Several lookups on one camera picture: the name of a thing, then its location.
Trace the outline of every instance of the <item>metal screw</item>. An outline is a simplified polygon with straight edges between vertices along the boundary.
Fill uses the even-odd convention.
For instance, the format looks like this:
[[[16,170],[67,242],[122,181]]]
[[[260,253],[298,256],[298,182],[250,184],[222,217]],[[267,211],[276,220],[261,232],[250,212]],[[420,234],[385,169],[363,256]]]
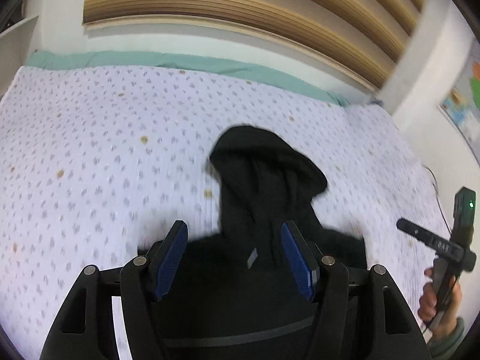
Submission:
[[[376,265],[373,267],[373,270],[378,273],[379,275],[384,275],[387,272],[387,269],[383,265]]]
[[[333,264],[335,264],[335,259],[332,256],[323,256],[322,257],[322,262],[326,266],[332,266]]]
[[[92,275],[94,272],[95,272],[95,267],[93,265],[89,265],[85,267],[85,269],[83,270],[83,273],[88,276]]]
[[[142,266],[147,262],[147,257],[145,256],[137,256],[133,259],[133,264],[136,266]]]

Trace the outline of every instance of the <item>bed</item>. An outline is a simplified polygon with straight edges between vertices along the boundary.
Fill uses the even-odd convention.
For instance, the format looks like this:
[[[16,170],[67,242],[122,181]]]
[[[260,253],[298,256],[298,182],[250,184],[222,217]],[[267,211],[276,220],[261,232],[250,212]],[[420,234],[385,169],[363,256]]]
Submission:
[[[234,74],[42,63],[20,68],[0,103],[0,324],[26,360],[87,264],[125,264],[176,219],[191,239],[220,231],[208,155],[239,124],[277,133],[323,171],[318,219],[364,237],[368,266],[386,266],[416,314],[434,254],[395,223],[448,232],[430,177],[381,107]],[[131,358],[119,301],[114,321]]]

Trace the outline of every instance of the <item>polka dot bedsheet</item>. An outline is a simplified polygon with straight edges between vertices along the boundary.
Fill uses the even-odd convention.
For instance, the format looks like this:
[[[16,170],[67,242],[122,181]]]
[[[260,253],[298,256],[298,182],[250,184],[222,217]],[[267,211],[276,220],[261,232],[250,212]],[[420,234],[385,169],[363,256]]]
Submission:
[[[277,133],[328,180],[313,201],[326,227],[363,236],[416,314],[434,254],[395,227],[404,216],[447,236],[429,176],[376,105],[339,106],[198,71],[21,68],[0,103],[0,324],[38,359],[81,269],[121,266],[183,219],[219,232],[208,163],[228,127]],[[131,358],[114,303],[121,359]]]

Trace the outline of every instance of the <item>hand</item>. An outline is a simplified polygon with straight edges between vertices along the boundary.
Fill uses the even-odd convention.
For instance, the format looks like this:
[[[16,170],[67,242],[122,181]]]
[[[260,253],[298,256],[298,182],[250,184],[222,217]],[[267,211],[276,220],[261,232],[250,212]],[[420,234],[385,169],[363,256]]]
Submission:
[[[434,275],[434,269],[428,268],[424,271],[424,274],[429,278],[432,278]],[[454,278],[450,282],[450,287],[455,283]],[[435,330],[432,330],[433,338],[435,340],[440,340],[448,335],[452,334],[455,328],[457,327],[457,313],[458,308],[460,307],[460,302],[462,300],[462,289],[460,284],[457,282],[452,292],[450,293],[450,307],[445,311],[442,320],[440,321],[438,327]],[[430,322],[436,314],[436,305],[437,305],[437,296],[434,292],[434,286],[432,282],[429,282],[423,286],[423,295],[420,297],[420,308],[418,309],[418,316],[425,323]]]

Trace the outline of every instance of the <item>gray cuff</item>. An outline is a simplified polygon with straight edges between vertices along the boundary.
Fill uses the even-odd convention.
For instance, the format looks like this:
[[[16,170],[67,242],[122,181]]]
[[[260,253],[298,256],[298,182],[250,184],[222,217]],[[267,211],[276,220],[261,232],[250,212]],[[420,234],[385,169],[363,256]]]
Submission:
[[[462,317],[457,318],[455,330],[441,340],[433,338],[428,342],[428,350],[432,360],[448,360],[462,342],[462,335],[465,330],[465,323]]]

